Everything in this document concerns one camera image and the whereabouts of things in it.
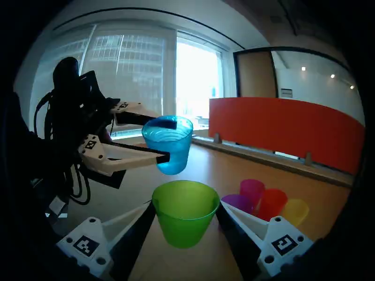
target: purple plastic cup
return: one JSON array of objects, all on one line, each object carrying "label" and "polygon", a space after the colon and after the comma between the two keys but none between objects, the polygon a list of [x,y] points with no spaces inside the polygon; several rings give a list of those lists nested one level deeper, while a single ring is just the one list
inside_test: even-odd
[{"label": "purple plastic cup", "polygon": [[224,196],[221,200],[248,214],[250,214],[251,211],[253,210],[253,205],[251,201],[243,195],[229,194],[229,195]]}]

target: wooden panel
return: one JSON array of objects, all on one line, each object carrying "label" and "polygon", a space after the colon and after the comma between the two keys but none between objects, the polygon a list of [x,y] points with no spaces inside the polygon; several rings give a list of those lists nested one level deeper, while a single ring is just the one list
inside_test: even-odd
[{"label": "wooden panel", "polygon": [[276,97],[275,74],[270,52],[237,55],[240,96]]},{"label": "wooden panel", "polygon": [[335,109],[262,97],[210,100],[209,136],[305,157],[355,174],[365,128]]}]

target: window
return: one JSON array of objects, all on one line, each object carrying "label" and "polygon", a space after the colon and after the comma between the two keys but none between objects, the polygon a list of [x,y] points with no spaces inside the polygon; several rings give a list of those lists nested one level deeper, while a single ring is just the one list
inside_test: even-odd
[{"label": "window", "polygon": [[177,38],[176,114],[208,129],[210,99],[223,97],[221,53]]},{"label": "window", "polygon": [[[230,60],[229,52],[208,41],[155,26],[97,23],[66,31],[47,48],[33,88],[43,94],[32,96],[31,114],[53,88],[52,72],[67,56],[77,58],[80,74],[95,71],[105,97],[141,102],[158,115],[184,116],[202,136],[208,134],[210,99],[224,97],[223,77],[229,76],[223,67],[223,61]],[[42,132],[43,111],[37,125]],[[137,125],[114,126],[112,137],[138,136],[140,129]]]}]

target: yellow plastic cup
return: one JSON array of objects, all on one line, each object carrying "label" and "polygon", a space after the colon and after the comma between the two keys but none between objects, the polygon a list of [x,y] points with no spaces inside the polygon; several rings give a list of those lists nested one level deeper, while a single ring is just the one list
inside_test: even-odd
[{"label": "yellow plastic cup", "polygon": [[219,203],[211,187],[188,180],[163,184],[152,194],[164,237],[177,248],[190,248],[201,240]]},{"label": "yellow plastic cup", "polygon": [[306,219],[309,210],[307,203],[302,199],[289,199],[281,216],[297,227]]}]

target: green plastic cup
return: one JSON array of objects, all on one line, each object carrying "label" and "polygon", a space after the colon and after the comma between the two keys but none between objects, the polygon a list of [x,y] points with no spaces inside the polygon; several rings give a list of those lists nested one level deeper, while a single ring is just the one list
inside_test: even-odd
[{"label": "green plastic cup", "polygon": [[189,248],[206,232],[220,198],[207,185],[178,180],[155,189],[152,203],[166,241],[177,248]]}]

